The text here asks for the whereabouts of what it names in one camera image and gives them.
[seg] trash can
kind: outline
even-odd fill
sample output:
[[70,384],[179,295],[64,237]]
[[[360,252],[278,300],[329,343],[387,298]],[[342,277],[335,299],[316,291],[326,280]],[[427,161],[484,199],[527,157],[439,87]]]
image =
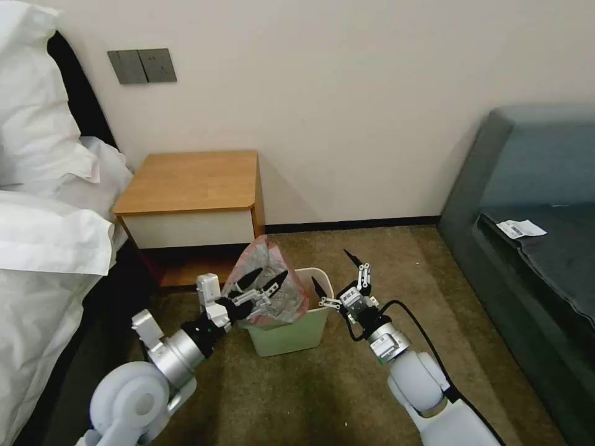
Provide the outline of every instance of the trash can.
[[314,291],[311,277],[322,286],[327,296],[334,298],[333,287],[327,273],[319,268],[296,270],[308,298],[310,310],[296,323],[276,328],[248,325],[254,348],[259,356],[274,356],[316,347],[322,340],[322,332],[327,322],[329,308],[319,307],[319,297]]

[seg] light switch panel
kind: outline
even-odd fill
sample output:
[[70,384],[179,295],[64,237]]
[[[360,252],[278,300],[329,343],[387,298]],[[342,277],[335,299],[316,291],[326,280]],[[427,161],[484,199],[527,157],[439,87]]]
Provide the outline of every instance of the light switch panel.
[[121,84],[146,84],[148,82],[138,51],[108,51],[107,55]]
[[138,54],[149,82],[177,82],[167,48],[138,50]]

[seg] pink trash bag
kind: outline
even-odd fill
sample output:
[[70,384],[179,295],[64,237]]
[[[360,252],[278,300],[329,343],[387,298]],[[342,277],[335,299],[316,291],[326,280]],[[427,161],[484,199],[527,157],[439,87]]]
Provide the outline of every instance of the pink trash bag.
[[271,305],[266,312],[254,316],[248,320],[249,323],[260,326],[284,325],[293,323],[306,314],[309,299],[298,275],[287,259],[283,258],[279,247],[266,235],[261,235],[244,250],[225,282],[222,293],[227,294],[242,276],[257,268],[262,268],[263,271],[249,289],[261,288],[285,270],[289,274],[281,289],[271,298]]

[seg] white drawer front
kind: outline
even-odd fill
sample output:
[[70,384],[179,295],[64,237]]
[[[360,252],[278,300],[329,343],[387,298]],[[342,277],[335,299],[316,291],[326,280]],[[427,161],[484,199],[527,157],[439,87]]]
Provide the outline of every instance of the white drawer front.
[[139,248],[228,245],[254,240],[249,210],[123,217]]

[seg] wooden tabletop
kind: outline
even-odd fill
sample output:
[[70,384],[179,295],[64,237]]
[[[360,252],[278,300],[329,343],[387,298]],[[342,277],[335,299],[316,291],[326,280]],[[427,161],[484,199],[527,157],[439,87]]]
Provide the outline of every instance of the wooden tabletop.
[[149,155],[116,202],[116,215],[250,209],[257,151]]

